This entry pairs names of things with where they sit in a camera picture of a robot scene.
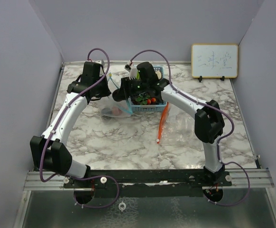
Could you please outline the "dark purple plum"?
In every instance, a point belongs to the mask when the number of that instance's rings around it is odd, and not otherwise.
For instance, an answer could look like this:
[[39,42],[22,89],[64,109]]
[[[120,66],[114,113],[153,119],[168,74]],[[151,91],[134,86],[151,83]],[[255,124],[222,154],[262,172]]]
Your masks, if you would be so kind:
[[111,109],[109,109],[109,108],[103,108],[103,109],[101,110],[101,114],[102,114],[103,116],[112,117],[112,111],[111,111]]

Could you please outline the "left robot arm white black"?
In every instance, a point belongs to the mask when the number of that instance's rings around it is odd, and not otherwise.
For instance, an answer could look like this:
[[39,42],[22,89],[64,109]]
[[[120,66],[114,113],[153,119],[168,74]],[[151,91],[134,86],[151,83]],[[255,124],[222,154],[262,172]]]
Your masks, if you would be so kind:
[[102,60],[84,63],[82,73],[69,84],[64,103],[52,123],[41,136],[33,136],[30,140],[36,168],[74,177],[76,184],[82,188],[91,182],[91,168],[75,161],[66,144],[75,122],[89,102],[111,94],[104,65]]

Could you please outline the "cherry tomatoes with green leaves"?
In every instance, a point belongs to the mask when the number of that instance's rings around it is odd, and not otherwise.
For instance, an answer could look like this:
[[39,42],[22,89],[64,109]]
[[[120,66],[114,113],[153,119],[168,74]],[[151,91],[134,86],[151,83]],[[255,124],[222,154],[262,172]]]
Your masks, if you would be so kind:
[[140,94],[133,101],[135,105],[153,105],[156,102],[157,99],[155,97],[151,97],[148,94]]

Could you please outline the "clear bag blue zipper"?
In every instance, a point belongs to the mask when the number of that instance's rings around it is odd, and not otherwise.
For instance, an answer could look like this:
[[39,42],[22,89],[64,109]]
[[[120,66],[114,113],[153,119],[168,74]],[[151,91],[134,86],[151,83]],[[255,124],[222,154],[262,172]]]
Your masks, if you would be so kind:
[[[111,72],[109,72],[107,74],[107,80],[108,80],[108,87],[110,89],[110,91],[113,93],[116,89],[119,89],[120,88],[120,85],[118,83],[115,82],[114,78],[112,77],[112,74]],[[130,107],[130,104],[129,104],[129,101],[121,101],[121,102],[116,102],[113,100],[112,98],[112,94],[108,97],[103,97],[99,103],[98,103],[98,109],[100,111],[100,115],[103,117],[103,118],[110,118],[108,116],[103,116],[101,114],[101,110],[103,108],[109,108],[109,109],[112,109],[112,107],[118,107],[121,111],[122,111],[122,114],[119,115],[119,116],[114,116],[112,114],[112,117],[111,118],[123,118],[123,117],[130,117],[133,112],[131,110],[131,107]]]

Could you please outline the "blue plastic basket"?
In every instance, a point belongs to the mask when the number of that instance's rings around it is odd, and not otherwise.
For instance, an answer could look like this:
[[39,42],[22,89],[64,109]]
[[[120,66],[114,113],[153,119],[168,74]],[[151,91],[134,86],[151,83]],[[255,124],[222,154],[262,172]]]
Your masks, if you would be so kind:
[[[157,80],[157,83],[153,86],[153,90],[148,93],[141,93],[141,94],[148,94],[151,97],[155,97],[157,99],[157,102],[155,104],[151,105],[137,105],[134,104],[134,99],[138,96],[130,96],[128,101],[130,103],[131,109],[133,112],[161,112],[164,110],[164,108],[167,105],[167,102],[165,102],[161,96],[161,92],[163,92],[164,88],[169,85],[169,82],[167,79],[163,76],[163,69],[161,67],[154,67],[149,62],[142,62],[138,64],[137,66],[132,68],[132,71],[134,72],[135,77],[130,79],[141,79],[141,80],[147,80],[151,79]],[[156,71],[160,71],[162,74],[162,78],[159,80],[156,75]]]

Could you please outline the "watermelon slice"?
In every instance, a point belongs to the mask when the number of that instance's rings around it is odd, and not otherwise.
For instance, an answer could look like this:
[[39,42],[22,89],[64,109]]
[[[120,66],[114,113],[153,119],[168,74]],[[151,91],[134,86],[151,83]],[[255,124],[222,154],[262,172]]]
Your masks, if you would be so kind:
[[156,75],[159,80],[162,78],[162,74],[160,71],[156,71]]

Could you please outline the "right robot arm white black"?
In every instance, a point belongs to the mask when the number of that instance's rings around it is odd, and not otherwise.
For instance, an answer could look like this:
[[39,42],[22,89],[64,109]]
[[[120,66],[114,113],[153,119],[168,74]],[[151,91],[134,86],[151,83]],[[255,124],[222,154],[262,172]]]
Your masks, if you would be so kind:
[[185,111],[194,119],[194,133],[202,141],[205,154],[205,182],[214,186],[221,181],[224,169],[217,149],[218,137],[225,126],[221,110],[216,101],[206,102],[173,86],[168,79],[159,76],[153,65],[143,62],[137,66],[125,67],[129,76],[121,79],[121,84],[112,97],[116,102],[129,98],[143,98],[149,95],[158,101],[170,103]]

